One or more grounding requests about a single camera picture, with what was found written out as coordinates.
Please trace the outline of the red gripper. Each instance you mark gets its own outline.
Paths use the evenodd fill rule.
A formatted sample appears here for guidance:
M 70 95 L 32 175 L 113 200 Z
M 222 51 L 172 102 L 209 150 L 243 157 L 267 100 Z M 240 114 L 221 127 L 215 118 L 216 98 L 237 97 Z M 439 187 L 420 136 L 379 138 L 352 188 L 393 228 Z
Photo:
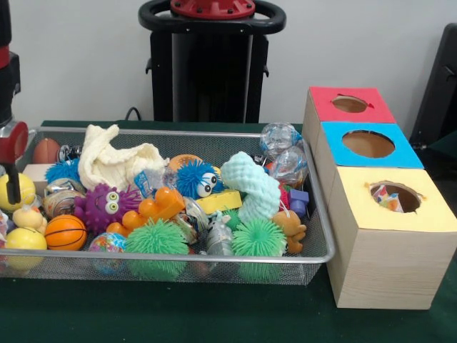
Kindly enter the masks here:
M 8 175 L 6 192 L 10 204 L 21 202 L 19 173 L 16 160 L 23 156 L 29 140 L 29 128 L 23 121 L 9 121 L 1 128 L 0 155 L 1 164 Z

